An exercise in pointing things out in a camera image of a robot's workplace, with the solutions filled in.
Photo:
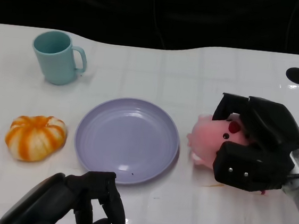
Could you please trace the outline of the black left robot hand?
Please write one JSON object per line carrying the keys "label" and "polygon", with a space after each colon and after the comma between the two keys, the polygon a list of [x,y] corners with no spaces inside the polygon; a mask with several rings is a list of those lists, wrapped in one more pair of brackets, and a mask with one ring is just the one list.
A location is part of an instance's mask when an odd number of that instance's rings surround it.
{"label": "black left robot hand", "polygon": [[126,224],[114,172],[57,173],[27,192],[0,224],[56,224],[73,211],[76,224]]}

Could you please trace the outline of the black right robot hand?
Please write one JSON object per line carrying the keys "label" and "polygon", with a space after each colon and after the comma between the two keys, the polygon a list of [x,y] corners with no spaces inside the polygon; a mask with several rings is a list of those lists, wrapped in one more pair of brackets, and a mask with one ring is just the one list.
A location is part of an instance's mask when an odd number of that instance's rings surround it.
{"label": "black right robot hand", "polygon": [[213,120],[239,114],[251,143],[226,141],[213,162],[217,182],[247,192],[281,189],[294,168],[290,153],[299,148],[299,127],[279,103],[224,93]]}

